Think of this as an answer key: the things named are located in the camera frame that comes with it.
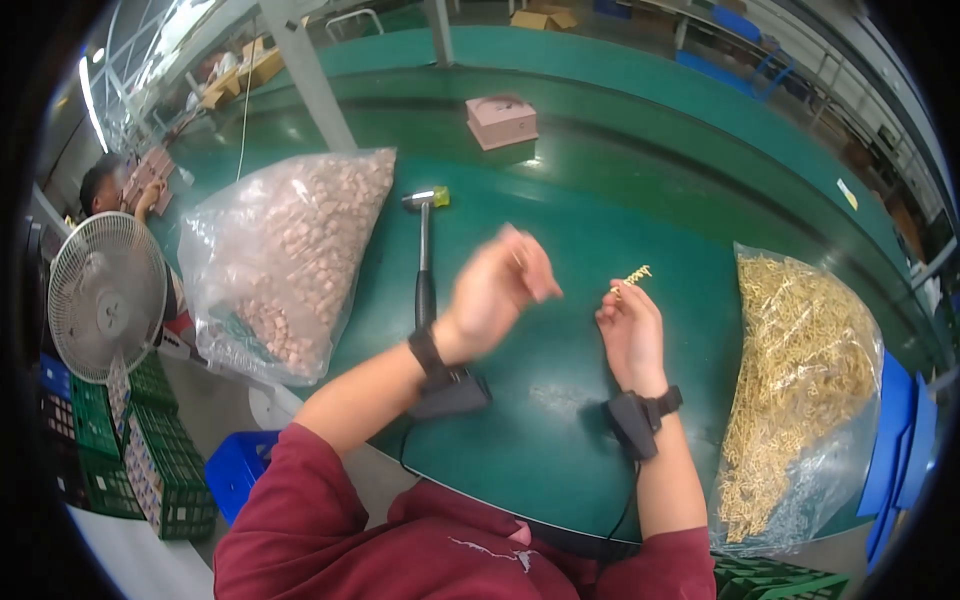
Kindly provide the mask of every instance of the green workbench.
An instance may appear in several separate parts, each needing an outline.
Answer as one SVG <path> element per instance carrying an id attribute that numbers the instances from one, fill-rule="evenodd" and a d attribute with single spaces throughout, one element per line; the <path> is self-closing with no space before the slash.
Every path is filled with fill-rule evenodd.
<path id="1" fill-rule="evenodd" d="M 742 343 L 733 240 L 834 271 L 870 306 L 908 369 L 929 371 L 942 360 L 888 240 L 866 232 L 880 222 L 861 227 L 781 161 L 701 120 L 592 84 L 495 69 L 397 67 L 345 73 L 332 84 L 358 144 L 397 146 L 399 159 L 329 376 L 400 342 L 413 326 L 419 219 L 402 210 L 404 192 L 451 190 L 451 206 L 433 217 L 441 309 L 473 248 L 506 221 L 538 237 L 564 288 L 563 300 L 532 309 L 476 365 L 492 390 L 488 410 L 410 434 L 405 461 L 453 489 L 574 531 L 610 531 L 633 477 L 599 414 L 613 389 L 592 315 L 608 280 L 642 264 L 653 273 L 643 285 L 663 313 L 666 368 L 683 390 L 684 429 L 708 494 Z M 540 138 L 483 153 L 462 102 L 505 90 L 537 106 Z M 250 103 L 244 173 L 323 150 L 289 86 L 275 84 Z M 171 147 L 196 182 L 172 182 L 176 197 L 150 228 L 176 269 L 180 215 L 234 181 L 240 115 L 234 105 L 218 115 L 216 132 L 197 128 Z M 315 389 L 294 392 L 307 398 Z M 396 457 L 405 424 L 373 445 Z M 865 522 L 855 517 L 858 500 L 820 535 Z M 618 537 L 637 539 L 634 518 Z"/>

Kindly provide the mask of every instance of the white string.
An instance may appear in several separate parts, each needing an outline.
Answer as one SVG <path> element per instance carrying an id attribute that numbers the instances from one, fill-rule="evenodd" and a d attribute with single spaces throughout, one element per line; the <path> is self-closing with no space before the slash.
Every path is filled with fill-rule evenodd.
<path id="1" fill-rule="evenodd" d="M 243 131 L 240 133 L 240 164 L 237 165 L 237 179 L 240 181 L 240 172 L 243 170 L 243 153 L 247 147 L 247 107 L 250 105 L 250 82 L 253 79 L 253 49 L 256 48 L 256 31 L 254 31 L 253 48 L 250 50 L 250 69 L 247 73 L 247 94 L 243 101 Z"/>

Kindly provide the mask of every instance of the white label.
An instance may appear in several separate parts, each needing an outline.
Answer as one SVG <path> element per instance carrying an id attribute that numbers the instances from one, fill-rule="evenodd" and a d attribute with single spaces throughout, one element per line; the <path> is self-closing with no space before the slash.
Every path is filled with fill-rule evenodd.
<path id="1" fill-rule="evenodd" d="M 850 203 L 850 206 L 853 207 L 853 210 L 857 209 L 856 196 L 853 192 L 850 191 L 850 188 L 843 182 L 843 180 L 837 180 L 837 187 L 840 188 L 840 191 L 843 192 L 843 195 L 847 198 L 847 202 Z"/>

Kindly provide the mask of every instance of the white fan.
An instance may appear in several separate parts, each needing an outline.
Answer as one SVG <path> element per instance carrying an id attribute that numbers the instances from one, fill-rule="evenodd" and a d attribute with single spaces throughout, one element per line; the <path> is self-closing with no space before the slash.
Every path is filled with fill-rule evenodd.
<path id="1" fill-rule="evenodd" d="M 167 298 L 166 263 L 154 236 L 132 216 L 83 221 L 50 267 L 47 315 L 66 366 L 105 383 L 115 356 L 127 372 L 153 347 Z"/>

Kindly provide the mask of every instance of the cable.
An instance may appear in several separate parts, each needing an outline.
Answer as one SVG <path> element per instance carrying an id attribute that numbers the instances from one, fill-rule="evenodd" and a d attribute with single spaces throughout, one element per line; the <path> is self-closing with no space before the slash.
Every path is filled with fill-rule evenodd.
<path id="1" fill-rule="evenodd" d="M 597 579 L 600 579 L 600 574 L 603 573 L 603 570 L 607 568 L 607 566 L 609 566 L 611 563 L 610 557 L 613 554 L 612 552 L 613 534 L 615 534 L 616 530 L 619 529 L 620 525 L 623 524 L 623 519 L 627 517 L 627 513 L 630 511 L 630 506 L 634 503 L 634 500 L 636 500 L 636 484 L 639 483 L 639 481 L 640 481 L 640 464 L 637 463 L 636 475 L 634 476 L 634 486 L 630 490 L 630 494 L 627 495 L 627 501 L 623 505 L 623 512 L 620 513 L 620 518 L 616 520 L 616 524 L 613 526 L 613 529 L 610 530 L 610 532 L 607 534 L 607 536 L 603 540 L 603 543 L 604 543 L 603 550 L 605 550 L 604 552 L 605 556 L 603 556 L 599 561 L 600 565 L 599 565 L 599 568 L 597 569 Z"/>
<path id="2" fill-rule="evenodd" d="M 396 457 L 396 459 L 400 462 L 400 466 L 403 468 L 403 470 L 407 471 L 411 475 L 420 477 L 419 473 L 410 470 L 410 468 L 403 463 L 403 450 L 405 450 L 407 447 L 407 436 L 410 435 L 410 432 L 413 431 L 414 425 L 416 424 L 416 421 L 411 422 L 409 425 L 407 425 L 406 430 L 403 431 L 403 435 L 400 437 L 400 454 Z"/>
<path id="3" fill-rule="evenodd" d="M 253 30 L 253 46 L 256 46 L 256 29 Z M 247 107 L 250 105 L 250 82 L 253 79 L 253 48 L 250 50 L 250 68 L 247 70 L 247 94 L 243 100 L 243 131 L 240 133 L 240 164 L 237 165 L 237 181 L 243 170 L 243 153 L 247 147 Z"/>

